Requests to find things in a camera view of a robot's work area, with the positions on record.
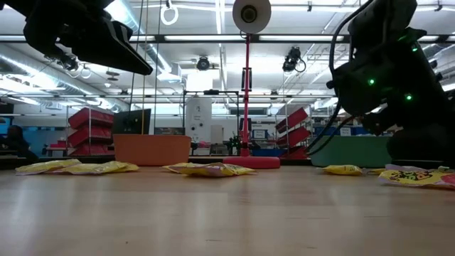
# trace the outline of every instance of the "blue bin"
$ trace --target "blue bin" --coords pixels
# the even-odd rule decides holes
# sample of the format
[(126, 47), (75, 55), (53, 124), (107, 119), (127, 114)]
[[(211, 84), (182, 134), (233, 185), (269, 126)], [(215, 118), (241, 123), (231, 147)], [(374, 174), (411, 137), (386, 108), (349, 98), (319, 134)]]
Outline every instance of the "blue bin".
[(286, 149), (253, 149), (253, 156), (281, 156), (283, 153), (287, 152)]

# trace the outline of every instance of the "red round base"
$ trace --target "red round base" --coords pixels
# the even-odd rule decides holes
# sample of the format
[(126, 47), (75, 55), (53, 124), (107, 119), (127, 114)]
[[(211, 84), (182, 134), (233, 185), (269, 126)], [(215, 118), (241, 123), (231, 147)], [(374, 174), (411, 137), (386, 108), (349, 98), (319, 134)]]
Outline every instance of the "red round base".
[(251, 169), (278, 169), (281, 164), (278, 157), (260, 156), (229, 156), (224, 158), (224, 164), (235, 164)]

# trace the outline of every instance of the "red pole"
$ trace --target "red pole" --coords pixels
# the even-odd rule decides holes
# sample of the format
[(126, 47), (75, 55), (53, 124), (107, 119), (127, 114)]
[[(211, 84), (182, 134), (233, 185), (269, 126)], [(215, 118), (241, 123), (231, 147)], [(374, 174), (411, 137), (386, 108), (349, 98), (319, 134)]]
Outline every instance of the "red pole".
[(245, 111), (243, 114), (243, 140), (242, 148), (240, 149), (240, 156), (249, 156), (250, 150), (248, 149), (248, 92), (250, 87), (250, 34), (247, 34), (247, 63), (245, 71), (245, 96), (243, 100), (245, 102)]

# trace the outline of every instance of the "desk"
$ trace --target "desk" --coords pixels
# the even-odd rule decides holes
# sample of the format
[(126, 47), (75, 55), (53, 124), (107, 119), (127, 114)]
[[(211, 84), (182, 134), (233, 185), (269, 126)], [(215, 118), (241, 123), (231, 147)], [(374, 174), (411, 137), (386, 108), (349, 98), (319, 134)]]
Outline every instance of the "desk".
[(190, 178), (0, 172), (0, 255), (453, 255), (455, 191), (284, 166)]

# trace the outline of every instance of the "computer monitor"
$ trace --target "computer monitor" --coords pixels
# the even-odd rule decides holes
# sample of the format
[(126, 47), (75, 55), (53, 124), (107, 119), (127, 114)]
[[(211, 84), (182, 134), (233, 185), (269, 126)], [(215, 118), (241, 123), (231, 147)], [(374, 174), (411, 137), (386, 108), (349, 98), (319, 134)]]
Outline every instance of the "computer monitor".
[(142, 134), (144, 111), (144, 134), (149, 134), (151, 110), (134, 110), (114, 114), (112, 134)]

